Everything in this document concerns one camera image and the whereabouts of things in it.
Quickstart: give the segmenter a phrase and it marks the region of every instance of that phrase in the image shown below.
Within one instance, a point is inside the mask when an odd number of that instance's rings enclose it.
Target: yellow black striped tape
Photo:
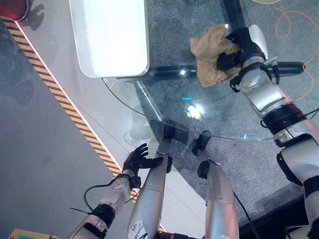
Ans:
[[[29,62],[33,65],[34,69],[37,71],[39,76],[42,78],[45,85],[49,88],[51,93],[54,95],[56,100],[60,103],[65,112],[70,116],[71,120],[75,123],[77,128],[81,131],[86,140],[90,143],[96,153],[99,155],[100,159],[116,177],[121,173],[120,168],[114,162],[114,160],[109,156],[103,145],[100,143],[99,139],[96,138],[94,133],[90,130],[87,124],[84,122],[80,114],[70,103],[69,99],[65,96],[61,88],[56,84],[54,78],[51,76],[50,72],[43,65],[38,55],[35,53],[33,48],[30,46],[28,40],[25,38],[23,33],[18,28],[17,24],[7,17],[0,16],[9,32],[11,33],[14,40],[17,42],[22,52],[28,58]],[[138,192],[132,190],[130,197],[135,203],[136,196]],[[162,225],[159,230],[165,232]]]

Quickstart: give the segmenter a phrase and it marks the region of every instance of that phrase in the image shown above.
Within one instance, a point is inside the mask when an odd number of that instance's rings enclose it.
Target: round glass tabletop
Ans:
[[[258,4],[244,0],[241,5],[246,25],[257,24],[263,31],[270,57],[276,55],[279,62],[305,63],[316,53],[318,27],[297,12],[299,5],[307,3],[298,0],[293,2],[295,12],[288,12],[291,3],[287,1]],[[287,11],[290,17],[292,28],[286,37],[283,36],[289,29],[289,22],[282,17],[276,27],[282,15],[276,7]],[[310,12],[305,14],[317,17],[313,8],[317,9],[316,6],[309,6]],[[268,129],[260,126],[260,119],[248,100],[242,93],[235,93],[229,82],[204,88],[196,78],[195,57],[190,52],[189,39],[202,36],[207,26],[227,23],[219,1],[153,0],[148,1],[147,14],[149,71],[140,77],[103,78],[115,97],[150,119],[180,129],[198,133],[209,130],[216,137],[242,140],[272,137]],[[319,72],[317,58],[307,64],[306,69],[310,73]],[[316,75],[312,78],[304,72],[281,77],[280,84],[304,113],[318,107]]]

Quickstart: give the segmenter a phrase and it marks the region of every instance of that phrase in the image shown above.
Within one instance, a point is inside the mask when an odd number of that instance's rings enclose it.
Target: black cable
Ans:
[[[79,212],[82,212],[82,213],[89,214],[88,212],[86,212],[86,211],[84,211],[84,210],[77,209],[77,208],[69,208],[69,209],[72,209],[72,210],[76,210],[76,211],[79,211]]]
[[[285,226],[286,236],[288,236],[289,239],[292,239],[291,236],[290,236],[290,233],[289,233],[288,229],[290,229],[290,228],[301,228],[301,227],[306,227],[306,226],[308,226],[308,225]]]
[[[114,181],[116,180],[116,178],[112,179],[111,182],[109,182],[108,184],[103,184],[103,185],[94,185],[92,187],[89,187],[83,194],[83,200],[85,205],[88,207],[88,209],[90,209],[91,211],[93,211],[93,208],[91,208],[91,206],[88,204],[88,201],[86,200],[86,194],[92,190],[93,188],[102,188],[102,187],[108,187],[110,186]]]
[[[250,217],[249,217],[249,215],[248,215],[248,212],[246,211],[244,205],[241,203],[241,201],[239,200],[239,198],[237,197],[237,195],[236,195],[235,192],[234,192],[234,196],[235,196],[235,198],[237,199],[237,201],[239,202],[239,204],[240,204],[240,206],[242,207],[242,209],[244,210],[244,212],[245,212],[245,214],[246,214],[246,217],[247,217],[247,219],[248,219],[248,221],[249,221],[249,224],[250,224],[250,226],[251,226],[251,228],[252,228],[252,230],[253,230],[253,232],[254,232],[256,238],[261,239],[261,237],[259,236],[259,234],[258,234],[258,232],[257,232],[257,230],[256,230],[256,228],[255,228],[255,226],[254,226],[254,224],[253,224],[253,222],[250,220]]]
[[[145,239],[147,235],[148,235],[148,234],[145,233],[145,234],[143,234],[139,239]]]
[[[260,120],[260,125],[262,128],[267,128],[267,126],[263,125],[263,120]]]
[[[319,108],[317,108],[317,109],[315,109],[314,111],[311,111],[310,113],[308,113],[308,114],[306,114],[306,116],[308,116],[308,115],[310,115],[310,114],[312,114],[312,113],[314,113],[314,115],[313,116],[311,116],[311,119],[313,118],[313,117],[315,117],[316,116],[316,114],[319,112]]]
[[[132,200],[133,198],[135,198],[140,192],[138,191],[133,197],[131,197],[130,199],[128,199],[126,202],[124,203],[128,203],[130,200]]]

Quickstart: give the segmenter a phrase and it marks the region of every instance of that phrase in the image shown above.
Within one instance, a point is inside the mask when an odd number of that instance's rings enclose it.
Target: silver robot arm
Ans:
[[[106,196],[98,206],[87,215],[71,232],[67,239],[103,239],[110,228],[115,215],[120,212],[124,203],[130,199],[131,190],[139,188],[140,168],[154,168],[163,162],[163,158],[146,159],[146,143],[131,152],[124,162],[122,174],[107,187]]]
[[[245,40],[243,35],[236,32],[233,37],[237,36],[240,43]],[[272,82],[265,65],[275,66],[277,58],[266,60],[261,52],[260,49],[267,49],[262,45],[265,41],[256,40],[264,39],[262,32],[252,34],[249,31],[249,35],[258,50],[253,52],[252,48],[248,47],[247,51],[243,48],[242,71],[230,86],[234,91],[243,93],[273,134],[276,145],[284,148],[277,155],[278,164],[288,180],[304,187],[308,221],[315,230],[319,227],[319,128],[302,113],[281,86]]]
[[[130,198],[131,170],[125,170],[107,188],[106,196],[99,205],[87,215],[71,232],[67,239],[103,239],[110,228],[115,215],[122,209],[125,201]]]

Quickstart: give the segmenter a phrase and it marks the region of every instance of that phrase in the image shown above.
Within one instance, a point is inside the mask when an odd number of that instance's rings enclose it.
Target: robotic hand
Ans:
[[[154,168],[162,163],[163,157],[146,158],[149,154],[147,150],[147,144],[143,143],[131,152],[124,162],[122,173],[131,174],[133,172],[134,176],[137,176],[140,168]]]
[[[147,144],[144,143],[129,154],[124,162],[122,174],[111,181],[106,196],[67,239],[103,239],[106,236],[116,213],[130,199],[131,190],[141,186],[141,179],[138,177],[139,169],[152,169],[163,161],[162,157],[146,158],[149,154],[147,150]]]

